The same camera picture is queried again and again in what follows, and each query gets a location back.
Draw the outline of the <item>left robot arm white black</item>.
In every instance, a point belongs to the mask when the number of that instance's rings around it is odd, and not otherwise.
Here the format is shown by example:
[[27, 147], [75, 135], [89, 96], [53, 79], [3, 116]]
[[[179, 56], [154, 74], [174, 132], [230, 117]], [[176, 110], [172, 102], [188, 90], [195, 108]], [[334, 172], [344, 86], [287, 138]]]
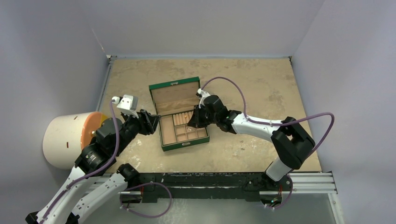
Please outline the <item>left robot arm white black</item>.
[[81, 224], [120, 191], [138, 188], [140, 174], [127, 163], [120, 165], [95, 190], [86, 193], [138, 134], [154, 134], [161, 119], [159, 115], [152, 115], [146, 110], [122, 116], [124, 122], [112, 116], [102, 123], [91, 143], [77, 157], [71, 173], [56, 195], [42, 210], [29, 213], [25, 218], [26, 223]]

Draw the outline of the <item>green jewelry box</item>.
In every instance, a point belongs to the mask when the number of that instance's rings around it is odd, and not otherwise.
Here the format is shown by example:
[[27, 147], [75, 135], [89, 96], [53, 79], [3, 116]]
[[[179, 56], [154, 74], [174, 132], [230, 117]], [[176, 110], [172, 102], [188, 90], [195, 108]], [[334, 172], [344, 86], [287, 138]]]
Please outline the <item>green jewelry box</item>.
[[149, 87], [154, 108], [158, 115], [193, 111], [199, 103], [196, 96], [200, 88], [199, 77], [190, 77], [159, 84]]

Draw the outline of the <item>aluminium frame rail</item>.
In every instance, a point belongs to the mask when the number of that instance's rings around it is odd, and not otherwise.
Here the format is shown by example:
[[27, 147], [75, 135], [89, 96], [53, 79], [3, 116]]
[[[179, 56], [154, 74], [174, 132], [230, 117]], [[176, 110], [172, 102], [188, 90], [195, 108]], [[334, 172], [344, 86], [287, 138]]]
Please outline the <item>aluminium frame rail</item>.
[[293, 193], [296, 194], [337, 194], [337, 187], [331, 172], [292, 172]]

